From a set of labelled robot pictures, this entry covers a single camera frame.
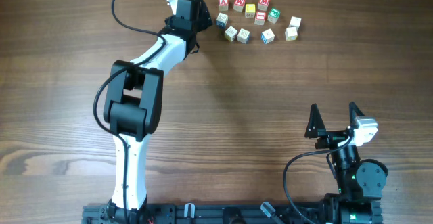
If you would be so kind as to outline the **white blue C block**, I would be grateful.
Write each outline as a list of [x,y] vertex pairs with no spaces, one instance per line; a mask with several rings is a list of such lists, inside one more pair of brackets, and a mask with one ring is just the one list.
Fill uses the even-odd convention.
[[268,44],[275,39],[275,34],[271,29],[267,29],[261,33],[261,39],[264,44]]

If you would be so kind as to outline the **red I block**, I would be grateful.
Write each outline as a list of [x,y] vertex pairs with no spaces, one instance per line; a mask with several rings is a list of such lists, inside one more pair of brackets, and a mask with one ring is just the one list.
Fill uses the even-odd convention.
[[266,13],[265,12],[256,12],[256,15],[254,17],[254,24],[262,26],[265,23],[266,20]]

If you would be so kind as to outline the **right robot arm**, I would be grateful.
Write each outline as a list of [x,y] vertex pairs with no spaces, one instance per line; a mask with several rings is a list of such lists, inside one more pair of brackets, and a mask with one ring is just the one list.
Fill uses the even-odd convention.
[[384,222],[380,200],[388,169],[374,159],[360,159],[358,148],[369,143],[378,132],[377,121],[364,115],[349,103],[349,126],[341,131],[328,131],[317,104],[311,105],[305,137],[317,139],[315,148],[330,150],[327,163],[339,192],[326,194],[315,220],[319,223]]

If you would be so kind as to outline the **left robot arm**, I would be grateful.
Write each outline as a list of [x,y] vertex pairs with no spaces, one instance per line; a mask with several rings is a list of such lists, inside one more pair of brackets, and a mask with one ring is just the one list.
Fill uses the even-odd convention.
[[117,223],[147,223],[145,161],[147,143],[162,111],[164,77],[200,46],[196,35],[212,26],[204,0],[167,0],[173,11],[157,40],[143,55],[130,62],[116,60],[110,76],[98,89],[106,93],[104,111],[96,118],[112,134],[116,146],[116,185],[108,204],[108,216]]

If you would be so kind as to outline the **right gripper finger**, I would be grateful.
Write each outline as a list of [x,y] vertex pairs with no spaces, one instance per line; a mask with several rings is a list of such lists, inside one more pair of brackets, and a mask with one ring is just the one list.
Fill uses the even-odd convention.
[[307,123],[304,136],[306,138],[325,137],[327,131],[322,120],[317,104],[312,104],[310,109],[309,121]]
[[354,102],[349,103],[349,117],[350,117],[350,126],[354,129],[359,127],[357,118],[364,117],[364,113],[362,113],[362,111]]

